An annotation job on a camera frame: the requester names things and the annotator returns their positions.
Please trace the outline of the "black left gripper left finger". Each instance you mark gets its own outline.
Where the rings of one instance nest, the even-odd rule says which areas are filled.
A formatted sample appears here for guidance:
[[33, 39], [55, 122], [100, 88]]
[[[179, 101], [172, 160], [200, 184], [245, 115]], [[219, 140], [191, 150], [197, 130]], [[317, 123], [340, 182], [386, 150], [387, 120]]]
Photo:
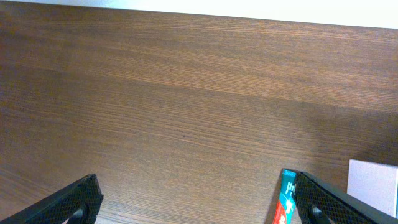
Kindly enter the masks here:
[[94, 224], [103, 197], [96, 174], [88, 174], [1, 223]]

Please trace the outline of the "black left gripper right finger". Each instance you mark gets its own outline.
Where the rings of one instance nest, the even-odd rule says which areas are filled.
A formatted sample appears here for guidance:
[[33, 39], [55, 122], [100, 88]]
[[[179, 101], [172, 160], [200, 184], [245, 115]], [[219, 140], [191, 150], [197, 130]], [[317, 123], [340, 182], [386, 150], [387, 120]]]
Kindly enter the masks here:
[[293, 198], [304, 224], [397, 224], [397, 219], [338, 190], [308, 172], [298, 172]]

